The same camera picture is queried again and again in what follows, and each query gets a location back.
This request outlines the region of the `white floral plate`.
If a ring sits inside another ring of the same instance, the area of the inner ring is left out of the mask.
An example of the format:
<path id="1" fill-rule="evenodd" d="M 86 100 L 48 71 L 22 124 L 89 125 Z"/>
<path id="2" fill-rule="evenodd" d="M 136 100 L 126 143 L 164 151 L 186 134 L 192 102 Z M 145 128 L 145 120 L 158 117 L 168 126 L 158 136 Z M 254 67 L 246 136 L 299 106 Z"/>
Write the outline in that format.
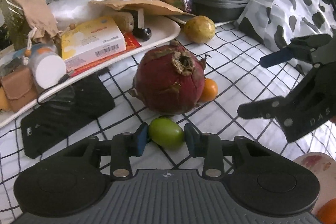
<path id="1" fill-rule="evenodd" d="M 312 210 L 316 215 L 321 207 L 335 199 L 335 160 L 321 152 L 310 152 L 294 160 L 297 164 L 310 170 L 319 180 L 320 194 Z"/>

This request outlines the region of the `cow print blanket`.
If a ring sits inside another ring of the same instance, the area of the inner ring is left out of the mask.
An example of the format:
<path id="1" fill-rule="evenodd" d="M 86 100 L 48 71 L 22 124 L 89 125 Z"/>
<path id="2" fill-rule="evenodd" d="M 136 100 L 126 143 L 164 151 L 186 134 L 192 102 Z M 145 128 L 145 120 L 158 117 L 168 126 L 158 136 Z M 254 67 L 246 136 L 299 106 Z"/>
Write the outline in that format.
<path id="1" fill-rule="evenodd" d="M 236 27 L 273 52 L 292 38 L 335 33 L 331 0 L 250 0 Z"/>

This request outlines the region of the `large orange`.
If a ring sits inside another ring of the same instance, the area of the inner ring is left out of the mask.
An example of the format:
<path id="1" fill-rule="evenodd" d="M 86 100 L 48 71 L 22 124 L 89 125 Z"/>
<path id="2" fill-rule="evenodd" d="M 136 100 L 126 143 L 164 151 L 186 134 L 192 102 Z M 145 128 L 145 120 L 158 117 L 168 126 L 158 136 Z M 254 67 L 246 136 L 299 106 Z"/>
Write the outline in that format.
<path id="1" fill-rule="evenodd" d="M 316 217 L 323 224 L 336 224 L 336 199 L 325 203 L 317 212 Z"/>

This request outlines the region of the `small orange tangerine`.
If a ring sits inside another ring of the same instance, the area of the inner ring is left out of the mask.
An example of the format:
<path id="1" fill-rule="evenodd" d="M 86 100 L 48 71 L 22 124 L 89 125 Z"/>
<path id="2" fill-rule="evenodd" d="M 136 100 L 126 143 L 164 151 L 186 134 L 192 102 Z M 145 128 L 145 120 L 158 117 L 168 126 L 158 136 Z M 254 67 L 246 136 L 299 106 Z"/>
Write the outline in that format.
<path id="1" fill-rule="evenodd" d="M 217 83 L 212 79 L 205 78 L 205 85 L 204 85 L 203 92 L 199 100 L 201 102 L 209 102 L 209 101 L 214 100 L 217 94 L 218 94 Z"/>

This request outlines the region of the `yellow-green pear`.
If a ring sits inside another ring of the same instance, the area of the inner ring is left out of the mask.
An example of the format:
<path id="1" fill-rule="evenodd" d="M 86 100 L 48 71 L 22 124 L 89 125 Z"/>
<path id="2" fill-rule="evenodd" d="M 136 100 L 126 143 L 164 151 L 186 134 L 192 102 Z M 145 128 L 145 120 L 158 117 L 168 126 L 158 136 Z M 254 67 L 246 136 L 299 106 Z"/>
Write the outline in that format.
<path id="1" fill-rule="evenodd" d="M 183 27 L 189 41 L 197 44 L 209 42 L 215 36 L 215 24 L 206 16 L 195 16 Z"/>

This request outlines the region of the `red flat packet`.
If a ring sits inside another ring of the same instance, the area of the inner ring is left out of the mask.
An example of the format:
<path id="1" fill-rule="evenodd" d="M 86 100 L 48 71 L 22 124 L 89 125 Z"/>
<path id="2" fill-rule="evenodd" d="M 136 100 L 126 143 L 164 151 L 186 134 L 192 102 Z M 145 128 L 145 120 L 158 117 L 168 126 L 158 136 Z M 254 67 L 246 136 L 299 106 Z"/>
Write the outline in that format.
<path id="1" fill-rule="evenodd" d="M 137 39 L 133 36 L 133 34 L 131 33 L 126 33 L 124 35 L 124 38 L 125 38 L 125 45 L 126 45 L 126 50 L 124 51 L 121 51 L 121 52 L 118 52 L 118 53 L 114 53 L 114 54 L 111 54 L 111 55 L 105 55 L 104 57 L 102 58 L 99 58 L 98 60 L 94 61 L 94 62 L 91 62 L 87 65 L 84 65 L 82 67 L 79 67 L 78 69 L 75 69 L 73 70 L 73 72 L 71 73 L 71 77 L 75 77 L 76 75 L 79 75 L 91 68 L 94 68 L 110 59 L 113 59 L 115 57 L 118 57 L 120 55 L 123 55 L 127 52 L 130 52 L 132 50 L 135 50 L 137 48 L 140 48 L 141 47 L 141 44 L 137 41 Z"/>

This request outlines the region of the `checkered bed sheet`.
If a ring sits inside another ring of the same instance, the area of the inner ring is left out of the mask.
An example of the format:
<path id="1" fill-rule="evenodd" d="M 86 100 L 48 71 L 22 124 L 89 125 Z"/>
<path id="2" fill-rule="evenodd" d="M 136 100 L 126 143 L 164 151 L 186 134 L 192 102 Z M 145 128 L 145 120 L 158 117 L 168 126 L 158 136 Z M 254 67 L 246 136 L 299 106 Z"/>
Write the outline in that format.
<path id="1" fill-rule="evenodd" d="M 295 143 L 287 143 L 275 121 L 238 117 L 240 104 L 287 95 L 303 78 L 297 69 L 288 63 L 269 69 L 260 67 L 260 58 L 270 51 L 232 24 L 218 27 L 215 37 L 207 44 L 189 43 L 183 33 L 176 39 L 197 57 L 211 56 L 207 58 L 205 75 L 218 85 L 218 96 L 214 101 L 171 118 L 181 128 L 192 123 L 199 132 L 218 134 L 228 140 L 242 135 L 291 160 L 309 152 L 325 153 L 335 159 L 335 125 L 330 122 Z M 128 93 L 143 55 L 141 52 L 119 61 L 99 75 L 114 99 L 116 107 L 113 110 L 35 160 L 28 158 L 23 151 L 21 119 L 25 114 L 1 127 L 1 223 L 12 223 L 22 213 L 13 193 L 13 184 L 21 171 L 85 137 L 93 135 L 100 140 L 112 139 L 122 132 L 135 132 L 142 122 L 150 123 L 159 116 Z M 143 156 L 131 158 L 130 162 L 133 171 L 197 168 L 201 172 L 203 165 L 202 158 L 189 156 L 184 144 L 177 150 L 170 150 L 149 143 Z"/>

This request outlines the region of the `small black roller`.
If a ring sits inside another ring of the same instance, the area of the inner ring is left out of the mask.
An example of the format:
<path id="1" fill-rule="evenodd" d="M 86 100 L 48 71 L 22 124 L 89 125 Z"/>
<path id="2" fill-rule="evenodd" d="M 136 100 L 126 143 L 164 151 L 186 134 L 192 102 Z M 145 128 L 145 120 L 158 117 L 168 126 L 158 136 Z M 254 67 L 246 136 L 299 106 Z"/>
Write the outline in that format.
<path id="1" fill-rule="evenodd" d="M 134 28 L 133 36 L 140 42 L 146 42 L 151 38 L 150 28 Z"/>

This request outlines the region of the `white plastic bag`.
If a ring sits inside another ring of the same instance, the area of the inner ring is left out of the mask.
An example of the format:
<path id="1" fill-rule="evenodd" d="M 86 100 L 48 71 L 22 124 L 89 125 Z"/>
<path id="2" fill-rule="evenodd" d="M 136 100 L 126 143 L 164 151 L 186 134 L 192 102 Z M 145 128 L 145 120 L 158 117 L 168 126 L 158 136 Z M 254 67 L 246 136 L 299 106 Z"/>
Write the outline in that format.
<path id="1" fill-rule="evenodd" d="M 64 31 L 70 24 L 81 24 L 98 18 L 104 7 L 92 1 L 103 0 L 58 0 L 49 3 L 58 30 Z"/>

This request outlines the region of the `white tray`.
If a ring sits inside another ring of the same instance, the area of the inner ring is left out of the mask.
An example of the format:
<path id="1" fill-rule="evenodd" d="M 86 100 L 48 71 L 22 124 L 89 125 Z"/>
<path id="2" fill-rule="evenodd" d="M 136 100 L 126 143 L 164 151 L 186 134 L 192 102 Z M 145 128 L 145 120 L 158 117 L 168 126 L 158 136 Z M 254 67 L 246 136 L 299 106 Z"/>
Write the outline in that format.
<path id="1" fill-rule="evenodd" d="M 180 26 L 165 16 L 146 16 L 145 26 L 151 31 L 149 40 L 139 43 L 128 32 L 123 34 L 109 16 L 78 24 L 60 36 L 61 49 L 38 43 L 9 54 L 8 63 L 1 59 L 1 126 L 33 108 L 38 102 L 135 53 L 160 46 L 176 38 Z"/>

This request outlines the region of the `white cylinder container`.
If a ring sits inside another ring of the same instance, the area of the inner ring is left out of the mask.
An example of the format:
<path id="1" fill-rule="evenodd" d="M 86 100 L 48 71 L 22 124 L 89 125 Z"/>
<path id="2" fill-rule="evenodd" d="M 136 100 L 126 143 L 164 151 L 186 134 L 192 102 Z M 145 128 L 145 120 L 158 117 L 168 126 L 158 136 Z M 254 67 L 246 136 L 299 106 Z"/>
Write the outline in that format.
<path id="1" fill-rule="evenodd" d="M 67 73 L 64 60 L 49 47 L 41 47 L 33 51 L 29 58 L 29 68 L 35 82 L 42 89 L 56 85 Z"/>

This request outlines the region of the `brown paper envelope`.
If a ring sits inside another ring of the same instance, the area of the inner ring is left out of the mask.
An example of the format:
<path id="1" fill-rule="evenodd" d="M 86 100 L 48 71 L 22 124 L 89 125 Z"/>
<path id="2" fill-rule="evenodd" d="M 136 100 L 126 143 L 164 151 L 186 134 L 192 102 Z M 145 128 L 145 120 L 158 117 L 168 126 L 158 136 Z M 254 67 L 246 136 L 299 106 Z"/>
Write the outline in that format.
<path id="1" fill-rule="evenodd" d="M 146 15 L 189 15 L 188 12 L 160 0 L 103 0 L 90 1 L 90 4 L 110 7 L 116 11 L 143 9 Z"/>

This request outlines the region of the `black flat device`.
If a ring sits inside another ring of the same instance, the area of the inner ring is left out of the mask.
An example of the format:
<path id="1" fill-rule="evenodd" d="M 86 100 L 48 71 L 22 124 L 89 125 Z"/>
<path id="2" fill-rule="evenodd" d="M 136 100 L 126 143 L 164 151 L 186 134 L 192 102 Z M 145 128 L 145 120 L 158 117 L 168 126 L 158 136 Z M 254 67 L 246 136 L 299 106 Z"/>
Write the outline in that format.
<path id="1" fill-rule="evenodd" d="M 114 107 L 96 74 L 57 92 L 21 120 L 25 155 L 37 158 Z"/>

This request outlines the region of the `red dragon fruit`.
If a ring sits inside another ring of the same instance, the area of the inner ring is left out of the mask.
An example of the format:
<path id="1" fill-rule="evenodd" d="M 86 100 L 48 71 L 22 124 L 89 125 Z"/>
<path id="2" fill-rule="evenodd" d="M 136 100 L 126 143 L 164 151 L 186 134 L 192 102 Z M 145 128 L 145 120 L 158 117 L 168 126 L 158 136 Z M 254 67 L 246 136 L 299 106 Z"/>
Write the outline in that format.
<path id="1" fill-rule="evenodd" d="M 177 40 L 145 53 L 129 94 L 161 115 L 185 114 L 199 103 L 205 87 L 206 60 Z"/>

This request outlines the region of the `green fruit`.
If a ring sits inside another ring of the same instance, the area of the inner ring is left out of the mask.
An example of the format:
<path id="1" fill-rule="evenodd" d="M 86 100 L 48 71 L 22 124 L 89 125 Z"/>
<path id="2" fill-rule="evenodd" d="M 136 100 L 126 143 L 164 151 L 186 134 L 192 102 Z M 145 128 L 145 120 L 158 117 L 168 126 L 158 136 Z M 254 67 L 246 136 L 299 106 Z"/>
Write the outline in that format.
<path id="1" fill-rule="evenodd" d="M 185 141 L 183 129 L 169 118 L 159 117 L 151 121 L 149 137 L 163 148 L 176 149 Z"/>

